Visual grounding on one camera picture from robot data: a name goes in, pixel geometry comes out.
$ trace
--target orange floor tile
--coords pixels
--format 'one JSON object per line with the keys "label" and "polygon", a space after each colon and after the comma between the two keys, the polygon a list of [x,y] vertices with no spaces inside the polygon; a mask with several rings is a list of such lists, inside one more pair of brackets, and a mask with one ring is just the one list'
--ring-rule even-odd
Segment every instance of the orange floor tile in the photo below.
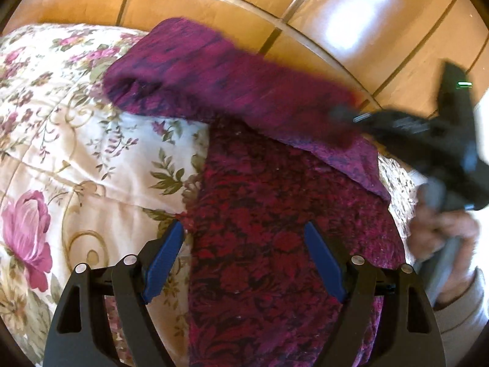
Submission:
{"label": "orange floor tile", "polygon": [[23,0],[4,33],[35,22],[150,30],[174,16],[349,84],[366,111],[434,113],[446,58],[469,69],[476,102],[489,87],[489,32],[469,0]]}

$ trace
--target green light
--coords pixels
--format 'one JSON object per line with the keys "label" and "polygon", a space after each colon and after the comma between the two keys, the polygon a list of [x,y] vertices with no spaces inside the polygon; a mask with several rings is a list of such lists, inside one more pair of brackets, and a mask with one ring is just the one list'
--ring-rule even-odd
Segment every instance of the green light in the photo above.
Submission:
{"label": "green light", "polygon": [[468,81],[459,81],[458,85],[460,88],[472,88],[472,83],[469,83]]}

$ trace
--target person's arm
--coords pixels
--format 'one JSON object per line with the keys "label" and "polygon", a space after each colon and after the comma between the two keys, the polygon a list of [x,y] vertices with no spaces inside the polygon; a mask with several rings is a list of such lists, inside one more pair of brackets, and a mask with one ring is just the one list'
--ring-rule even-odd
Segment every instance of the person's arm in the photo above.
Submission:
{"label": "person's arm", "polygon": [[483,274],[472,265],[480,227],[465,211],[436,214],[424,203],[422,187],[417,196],[419,202],[407,239],[408,248],[416,259],[429,258],[443,247],[448,237],[462,238],[452,273],[434,307],[447,367],[456,367],[487,324]]}

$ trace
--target maroon fabric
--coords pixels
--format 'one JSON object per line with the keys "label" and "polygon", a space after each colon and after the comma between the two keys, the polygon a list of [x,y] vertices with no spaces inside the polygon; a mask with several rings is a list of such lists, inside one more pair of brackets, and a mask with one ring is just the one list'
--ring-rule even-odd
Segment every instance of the maroon fabric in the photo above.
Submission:
{"label": "maroon fabric", "polygon": [[[375,149],[358,137],[346,151],[324,145],[348,137],[328,127],[327,110],[351,95],[183,19],[114,63],[104,88],[131,113],[211,123],[199,200],[183,217],[194,233],[190,365],[312,365],[341,305],[309,257],[304,224],[315,220],[374,265],[404,261]],[[368,360],[380,310],[377,300],[355,364]]]}

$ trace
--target floral quilt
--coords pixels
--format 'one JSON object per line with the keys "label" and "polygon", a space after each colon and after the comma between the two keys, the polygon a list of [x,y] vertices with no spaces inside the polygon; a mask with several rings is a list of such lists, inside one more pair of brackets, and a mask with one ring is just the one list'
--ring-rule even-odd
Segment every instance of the floral quilt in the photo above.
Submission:
{"label": "floral quilt", "polygon": [[[30,25],[0,39],[0,316],[35,365],[73,268],[114,265],[160,236],[196,199],[207,126],[122,113],[101,75],[146,33],[91,25]],[[403,238],[414,184],[379,156]],[[177,366],[188,365],[186,234],[162,294],[148,305]],[[121,361],[133,365],[117,316]]]}

